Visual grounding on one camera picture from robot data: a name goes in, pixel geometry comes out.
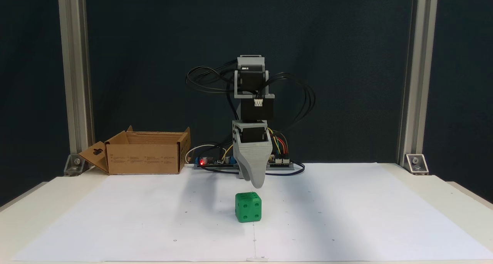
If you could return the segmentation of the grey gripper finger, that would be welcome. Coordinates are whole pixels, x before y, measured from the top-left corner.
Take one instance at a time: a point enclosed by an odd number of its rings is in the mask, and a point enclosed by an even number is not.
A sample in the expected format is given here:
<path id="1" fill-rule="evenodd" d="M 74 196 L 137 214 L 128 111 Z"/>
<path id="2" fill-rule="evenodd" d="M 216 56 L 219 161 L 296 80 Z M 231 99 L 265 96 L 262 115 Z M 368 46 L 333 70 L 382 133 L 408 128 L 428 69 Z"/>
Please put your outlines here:
<path id="1" fill-rule="evenodd" d="M 252 149 L 246 146 L 235 146 L 235 159 L 238 163 L 241 178 L 251 179 L 249 159 L 252 155 Z"/>
<path id="2" fill-rule="evenodd" d="M 248 161 L 250 164 L 251 179 L 245 180 L 250 181 L 256 189 L 260 189 L 265 182 L 266 165 L 272 152 L 272 147 L 267 147 L 266 145 L 241 146 L 246 146 L 252 149 L 252 155 Z"/>

